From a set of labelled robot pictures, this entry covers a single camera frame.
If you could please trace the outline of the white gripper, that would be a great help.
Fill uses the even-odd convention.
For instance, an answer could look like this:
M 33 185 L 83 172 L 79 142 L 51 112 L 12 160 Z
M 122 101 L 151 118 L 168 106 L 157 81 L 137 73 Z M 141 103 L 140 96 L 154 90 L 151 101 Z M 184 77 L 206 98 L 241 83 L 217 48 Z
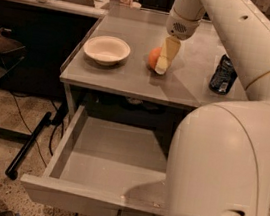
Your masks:
M 201 22 L 201 15 L 200 11 L 190 11 L 186 8 L 173 7 L 171 9 L 166 20 L 166 30 L 170 36 L 164 40 L 161 47 L 160 56 L 155 65 L 157 74 L 166 73 L 179 52 L 180 40 L 192 37 Z

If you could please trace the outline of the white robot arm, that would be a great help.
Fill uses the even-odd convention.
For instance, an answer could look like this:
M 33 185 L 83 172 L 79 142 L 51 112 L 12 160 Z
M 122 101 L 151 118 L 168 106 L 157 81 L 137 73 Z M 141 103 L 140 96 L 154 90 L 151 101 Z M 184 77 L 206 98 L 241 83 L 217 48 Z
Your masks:
M 250 0 L 175 0 L 167 30 L 208 15 L 247 98 L 195 109 L 167 161 L 164 216 L 269 216 L 270 21 Z

